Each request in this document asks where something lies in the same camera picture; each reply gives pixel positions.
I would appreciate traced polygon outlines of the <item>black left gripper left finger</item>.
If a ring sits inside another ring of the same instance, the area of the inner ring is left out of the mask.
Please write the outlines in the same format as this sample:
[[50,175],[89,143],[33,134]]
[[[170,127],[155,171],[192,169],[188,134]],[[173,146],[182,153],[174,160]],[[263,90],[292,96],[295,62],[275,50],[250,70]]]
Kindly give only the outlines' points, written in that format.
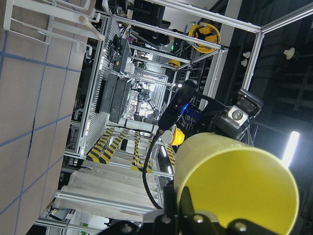
[[173,186],[163,187],[163,211],[167,215],[178,215],[177,196]]

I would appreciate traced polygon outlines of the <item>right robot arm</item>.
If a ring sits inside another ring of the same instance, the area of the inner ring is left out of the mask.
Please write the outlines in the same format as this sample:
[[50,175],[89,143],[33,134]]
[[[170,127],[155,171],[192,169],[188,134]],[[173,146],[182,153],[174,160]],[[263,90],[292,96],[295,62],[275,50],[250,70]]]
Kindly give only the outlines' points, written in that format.
[[249,119],[256,117],[263,101],[250,92],[240,89],[231,106],[198,92],[197,81],[183,82],[161,115],[156,137],[170,130],[179,120],[184,120],[187,136],[210,132],[240,140],[249,127]]

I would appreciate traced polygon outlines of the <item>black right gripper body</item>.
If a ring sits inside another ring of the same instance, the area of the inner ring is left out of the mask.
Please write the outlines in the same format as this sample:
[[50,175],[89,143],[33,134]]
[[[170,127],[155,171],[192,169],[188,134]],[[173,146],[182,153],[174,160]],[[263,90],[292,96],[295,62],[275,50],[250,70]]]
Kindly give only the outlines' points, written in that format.
[[240,89],[234,96],[232,105],[226,106],[213,117],[208,131],[240,140],[249,127],[249,120],[259,114],[263,104],[257,96]]

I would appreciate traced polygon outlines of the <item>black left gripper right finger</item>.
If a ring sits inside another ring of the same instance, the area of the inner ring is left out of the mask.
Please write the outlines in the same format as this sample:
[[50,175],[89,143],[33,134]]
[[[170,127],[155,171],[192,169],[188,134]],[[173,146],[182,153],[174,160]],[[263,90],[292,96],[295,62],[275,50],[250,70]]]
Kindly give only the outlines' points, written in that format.
[[183,188],[180,196],[179,212],[182,217],[193,217],[195,215],[191,193],[187,186]]

